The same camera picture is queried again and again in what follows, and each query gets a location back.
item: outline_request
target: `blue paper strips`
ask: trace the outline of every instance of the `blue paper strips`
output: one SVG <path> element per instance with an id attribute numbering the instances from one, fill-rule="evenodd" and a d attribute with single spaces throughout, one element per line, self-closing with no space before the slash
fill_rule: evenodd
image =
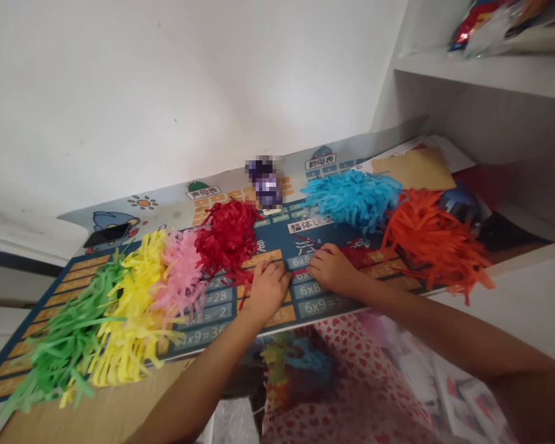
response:
<path id="1" fill-rule="evenodd" d="M 301 191 L 305 206 L 316 205 L 321 216 L 347 223 L 362 234 L 385 227 L 385 212 L 398 203 L 403 186 L 384 174 L 371 175 L 356 170 L 312 179 Z"/>

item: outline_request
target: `child's arm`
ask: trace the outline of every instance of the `child's arm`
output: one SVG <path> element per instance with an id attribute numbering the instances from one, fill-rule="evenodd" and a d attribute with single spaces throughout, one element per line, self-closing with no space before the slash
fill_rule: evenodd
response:
<path id="1" fill-rule="evenodd" d="M 276 314 L 292 275 L 257 264 L 251 289 L 236 319 L 165 392 L 131 443 L 192 444 L 207 424 L 228 380 L 263 326 Z"/>
<path id="2" fill-rule="evenodd" d="M 486 383 L 521 443 L 555 440 L 553 359 L 462 311 L 365 276 L 333 244 L 315 253 L 308 272 L 335 293 L 388 316 Z"/>

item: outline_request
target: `blue board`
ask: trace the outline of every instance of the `blue board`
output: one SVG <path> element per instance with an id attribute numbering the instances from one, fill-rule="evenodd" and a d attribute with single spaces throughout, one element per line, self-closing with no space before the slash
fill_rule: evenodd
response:
<path id="1" fill-rule="evenodd" d="M 247 261 L 244 268 L 252 268 L 257 261 L 264 259 L 283 262 L 291 271 L 305 268 L 315 245 L 297 236 L 311 239 L 319 245 L 330 242 L 339 246 L 361 237 L 358 231 L 347 225 L 335 227 L 322 218 L 305 218 L 306 211 L 300 206 L 302 203 L 303 200 L 289 203 L 280 213 L 267 216 L 255 224 L 259 254 Z M 356 244 L 379 248 L 381 242 L 382 236 L 376 234 Z M 133 242 L 126 252 L 135 251 L 139 246 L 139 241 Z M 10 338 L 0 352 L 0 401 L 4 401 L 30 371 L 28 363 L 16 360 L 16 357 L 29 351 L 24 339 L 43 327 L 66 302 L 77 297 L 88 286 L 96 269 L 108 262 L 114 251 L 111 248 L 73 258 Z M 423 282 L 402 275 L 399 269 L 409 268 L 409 264 L 401 258 L 383 264 L 380 253 L 374 252 L 370 256 L 373 264 L 363 270 L 366 274 L 418 294 L 426 291 Z M 183 341 L 180 345 L 161 344 L 158 357 L 175 360 L 205 349 L 237 316 L 243 293 L 243 288 L 227 285 L 223 275 L 215 276 L 206 289 L 205 309 L 201 316 L 187 324 L 175 324 L 174 329 L 185 333 Z M 278 313 L 261 334 L 296 328 L 362 308 L 356 301 L 334 295 L 307 273 L 298 274 L 292 278 L 289 292 Z"/>

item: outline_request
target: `wooden surface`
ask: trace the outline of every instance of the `wooden surface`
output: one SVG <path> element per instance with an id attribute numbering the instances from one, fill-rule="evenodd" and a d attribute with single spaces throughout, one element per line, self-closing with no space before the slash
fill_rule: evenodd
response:
<path id="1" fill-rule="evenodd" d="M 123 443 L 191 362 L 166 364 L 135 384 L 101 388 L 93 399 L 82 399 L 76 410 L 59 409 L 58 402 L 52 401 L 28 414 L 16 412 L 2 430 L 0 444 Z"/>

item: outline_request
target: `green paper strips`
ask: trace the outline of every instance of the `green paper strips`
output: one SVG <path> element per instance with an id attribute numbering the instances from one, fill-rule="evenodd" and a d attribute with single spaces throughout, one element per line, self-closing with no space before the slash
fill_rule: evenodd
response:
<path id="1" fill-rule="evenodd" d="M 97 270 L 78 299 L 66 303 L 39 332 L 27 339 L 36 343 L 35 349 L 19 359 L 31 361 L 31 372 L 6 401 L 0 415 L 10 415 L 18 409 L 28 412 L 32 405 L 55 398 L 61 398 L 61 408 L 73 398 L 77 406 L 82 395 L 94 396 L 84 377 L 91 359 L 101 351 L 97 330 L 105 321 L 126 320 L 102 317 L 117 300 L 117 292 L 112 290 L 124 275 L 121 265 L 124 257 L 116 251 L 113 260 Z"/>

